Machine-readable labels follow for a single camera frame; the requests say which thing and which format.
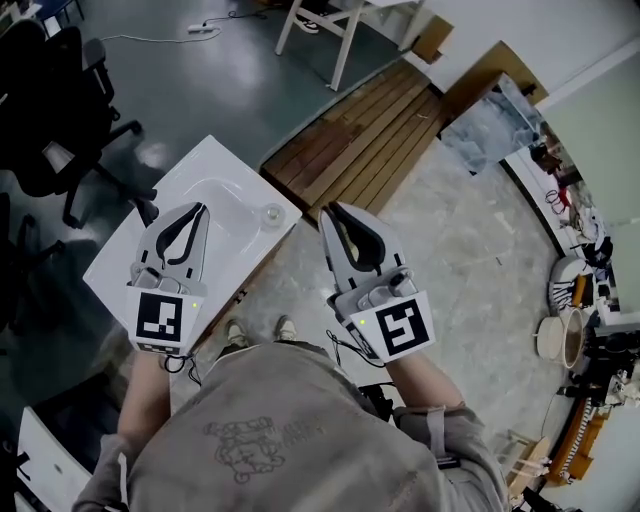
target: power strip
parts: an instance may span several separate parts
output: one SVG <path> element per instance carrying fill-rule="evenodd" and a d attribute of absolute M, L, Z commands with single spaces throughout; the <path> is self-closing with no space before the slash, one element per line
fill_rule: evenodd
<path fill-rule="evenodd" d="M 217 27 L 209 23 L 198 23 L 197 25 L 189 25 L 187 31 L 189 34 L 206 34 L 213 32 Z"/>

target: white stool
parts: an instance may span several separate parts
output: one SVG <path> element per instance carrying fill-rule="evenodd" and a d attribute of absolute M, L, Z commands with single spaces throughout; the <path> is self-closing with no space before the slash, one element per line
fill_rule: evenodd
<path fill-rule="evenodd" d="M 418 24 L 418 13 L 422 10 L 424 2 L 425 0 L 356 0 L 353 9 L 349 11 L 336 12 L 334 14 L 329 14 L 328 16 L 322 17 L 300 7 L 300 4 L 302 4 L 302 0 L 294 0 L 293 4 L 291 5 L 291 9 L 289 10 L 287 20 L 284 22 L 284 27 L 282 28 L 280 39 L 278 39 L 278 44 L 276 46 L 276 55 L 282 55 L 282 50 L 284 49 L 284 45 L 287 42 L 287 38 L 289 37 L 289 32 L 291 32 L 291 27 L 293 26 L 293 20 L 298 14 L 310 21 L 313 21 L 314 23 L 317 23 L 322 28 L 326 28 L 329 32 L 333 32 L 335 35 L 342 38 L 340 54 L 338 55 L 338 61 L 336 62 L 336 67 L 333 70 L 333 78 L 331 79 L 331 89 L 337 91 L 338 86 L 340 85 L 340 78 L 342 78 L 344 64 L 347 61 L 347 55 L 349 55 L 349 48 L 351 48 L 353 34 L 356 31 L 356 25 L 358 24 L 358 21 L 360 21 L 360 15 L 366 12 L 375 11 L 377 9 L 384 9 L 385 7 L 393 7 L 395 5 L 415 4 L 413 17 L 409 22 L 409 26 L 407 27 L 407 31 L 405 32 L 402 41 L 398 45 L 398 49 L 400 51 L 404 51 L 409 47 L 412 40 L 418 36 L 418 34 L 415 34 Z M 345 18 L 349 18 L 346 29 L 343 29 L 336 25 L 336 21 L 343 20 Z"/>

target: gray t-shirt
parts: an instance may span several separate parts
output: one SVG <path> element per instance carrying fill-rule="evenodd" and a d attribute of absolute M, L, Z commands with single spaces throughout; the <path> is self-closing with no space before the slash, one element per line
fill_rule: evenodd
<path fill-rule="evenodd" d="M 396 428 L 361 403 L 323 355 L 277 343 L 230 354 L 139 455 L 106 436 L 73 511 L 118 506 L 120 453 L 131 511 L 508 510 L 469 409 L 444 413 L 444 448 L 460 467 L 440 470 L 429 411 L 396 409 Z"/>

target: black cable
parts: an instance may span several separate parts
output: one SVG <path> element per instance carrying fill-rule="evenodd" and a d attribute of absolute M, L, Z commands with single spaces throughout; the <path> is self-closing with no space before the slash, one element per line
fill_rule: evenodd
<path fill-rule="evenodd" d="M 342 364 L 340 361 L 340 352 L 338 350 L 338 347 L 341 346 L 341 347 L 348 348 L 349 350 L 352 350 L 353 352 L 358 354 L 362 358 L 362 360 L 365 363 L 367 363 L 369 366 L 373 366 L 374 368 L 384 368 L 385 366 L 384 363 L 375 364 L 369 361 L 369 359 L 367 359 L 367 356 L 364 354 L 364 351 L 361 348 L 356 347 L 351 343 L 347 343 L 346 341 L 339 340 L 338 337 L 335 334 L 333 334 L 329 329 L 327 329 L 325 332 L 327 333 L 327 336 L 329 337 L 329 339 L 333 342 L 333 349 L 336 353 L 336 362 L 338 363 L 338 366 L 342 367 Z"/>
<path fill-rule="evenodd" d="M 567 209 L 566 205 L 560 200 L 560 194 L 557 190 L 549 190 L 544 196 L 544 201 L 551 206 L 551 211 L 556 215 L 561 215 Z"/>
<path fill-rule="evenodd" d="M 202 381 L 200 380 L 200 375 L 198 374 L 198 367 L 196 366 L 195 357 L 196 357 L 195 352 L 193 354 L 189 354 L 188 356 L 171 356 L 171 355 L 168 355 L 164 359 L 163 367 L 164 367 L 165 371 L 167 371 L 169 373 L 180 373 L 182 370 L 184 370 L 184 366 L 187 363 L 187 361 L 191 361 L 191 368 L 189 368 L 187 376 L 189 377 L 189 379 L 191 379 L 193 382 L 195 382 L 198 386 L 202 386 Z M 180 361 L 180 366 L 178 368 L 176 368 L 175 370 L 170 369 L 169 368 L 169 361 L 170 360 L 178 360 L 178 361 Z"/>
<path fill-rule="evenodd" d="M 551 397 L 551 400 L 549 401 L 549 405 L 547 406 L 547 412 L 544 415 L 544 420 L 542 420 L 542 427 L 540 427 L 540 439 L 542 439 L 544 437 L 544 426 L 547 423 L 547 416 L 549 416 L 549 411 L 551 410 L 551 404 L 553 403 L 553 399 L 555 397 L 559 396 L 557 393 L 554 393 L 553 396 Z"/>
<path fill-rule="evenodd" d="M 200 380 L 200 375 L 198 374 L 198 367 L 196 366 L 196 360 L 193 357 L 191 358 L 191 368 L 189 369 L 189 373 L 187 375 L 199 387 L 202 387 L 202 381 Z"/>
<path fill-rule="evenodd" d="M 267 11 L 275 11 L 277 9 L 282 9 L 281 7 L 266 7 L 264 9 L 260 9 L 258 11 L 254 11 L 254 12 L 250 12 L 249 14 L 241 14 L 238 15 L 238 13 L 236 11 L 229 11 L 229 13 L 226 16 L 222 16 L 220 18 L 209 18 L 207 20 L 204 20 L 202 22 L 203 25 L 206 25 L 207 23 L 209 23 L 210 21 L 227 21 L 227 20 L 239 20 L 242 18 L 258 18 L 259 20 L 266 20 L 267 15 L 264 14 Z"/>

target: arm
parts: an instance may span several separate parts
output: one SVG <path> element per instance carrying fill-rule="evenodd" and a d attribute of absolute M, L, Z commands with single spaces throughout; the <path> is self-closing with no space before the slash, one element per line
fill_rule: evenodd
<path fill-rule="evenodd" d="M 171 416 L 169 374 L 160 367 L 160 357 L 136 353 L 118 433 L 102 438 L 100 460 L 73 512 L 103 512 L 106 505 L 120 510 L 120 454 L 125 455 L 130 469 L 140 451 Z"/>
<path fill-rule="evenodd" d="M 136 354 L 120 413 L 118 435 L 136 451 L 142 450 L 171 416 L 169 374 L 161 367 L 160 357 Z"/>
<path fill-rule="evenodd" d="M 407 407 L 462 405 L 462 394 L 426 356 L 414 352 L 387 363 L 387 371 Z"/>
<path fill-rule="evenodd" d="M 483 425 L 451 379 L 419 353 L 387 363 L 387 370 L 407 405 L 394 411 L 398 428 L 427 445 L 434 457 L 453 456 L 460 463 L 441 473 L 451 489 L 447 510 L 508 510 L 507 487 L 482 439 Z"/>

